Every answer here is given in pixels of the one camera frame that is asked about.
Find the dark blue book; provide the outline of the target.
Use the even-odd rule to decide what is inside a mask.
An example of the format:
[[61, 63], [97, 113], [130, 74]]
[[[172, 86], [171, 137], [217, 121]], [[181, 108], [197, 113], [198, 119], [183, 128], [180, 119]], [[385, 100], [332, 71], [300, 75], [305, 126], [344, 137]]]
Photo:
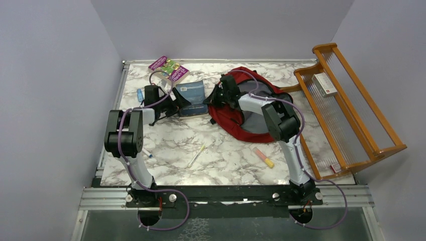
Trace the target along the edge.
[[202, 80], [181, 83], [176, 87], [180, 95], [190, 102], [190, 105], [179, 110], [180, 119], [190, 119], [208, 116], [208, 106], [203, 103], [206, 99], [204, 82]]

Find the purple green paperback book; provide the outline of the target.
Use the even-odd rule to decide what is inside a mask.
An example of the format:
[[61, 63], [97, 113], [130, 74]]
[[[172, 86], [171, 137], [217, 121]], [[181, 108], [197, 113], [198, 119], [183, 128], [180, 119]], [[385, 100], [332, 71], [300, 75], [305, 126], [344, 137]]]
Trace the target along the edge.
[[160, 71], [155, 73], [155, 75], [174, 85], [182, 82], [190, 74], [187, 68], [167, 56], [158, 58], [148, 66], [148, 70], [150, 72]]

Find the red backpack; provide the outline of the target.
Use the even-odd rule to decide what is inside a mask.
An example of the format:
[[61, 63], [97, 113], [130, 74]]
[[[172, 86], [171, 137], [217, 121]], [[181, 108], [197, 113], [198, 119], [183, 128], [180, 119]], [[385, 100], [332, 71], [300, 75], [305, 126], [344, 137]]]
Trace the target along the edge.
[[300, 131], [301, 121], [292, 106], [291, 95], [273, 85], [256, 71], [238, 67], [227, 74], [234, 77], [241, 92], [239, 108], [208, 106], [211, 123], [239, 141], [250, 143], [290, 142]]

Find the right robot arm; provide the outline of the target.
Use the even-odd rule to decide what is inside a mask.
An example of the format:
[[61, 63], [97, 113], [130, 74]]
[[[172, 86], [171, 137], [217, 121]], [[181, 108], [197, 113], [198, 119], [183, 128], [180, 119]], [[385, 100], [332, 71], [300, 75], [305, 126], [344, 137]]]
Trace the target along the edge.
[[235, 139], [278, 142], [289, 169], [290, 199], [296, 204], [309, 199], [315, 183], [302, 167], [305, 159], [298, 139], [302, 122], [290, 94], [255, 72], [238, 70], [222, 75], [203, 103], [211, 123]]

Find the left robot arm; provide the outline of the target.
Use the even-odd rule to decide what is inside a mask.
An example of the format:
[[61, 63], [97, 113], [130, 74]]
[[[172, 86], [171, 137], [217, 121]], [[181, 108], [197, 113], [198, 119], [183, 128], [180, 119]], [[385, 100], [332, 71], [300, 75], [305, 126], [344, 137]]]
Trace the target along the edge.
[[178, 114], [180, 109], [191, 103], [175, 87], [165, 92], [160, 86], [147, 85], [143, 96], [139, 107], [109, 112], [104, 148], [124, 165], [132, 180], [131, 187], [141, 190], [139, 200], [145, 206], [152, 206], [157, 202], [158, 193], [155, 179], [141, 154], [144, 126], [153, 126], [161, 119]]

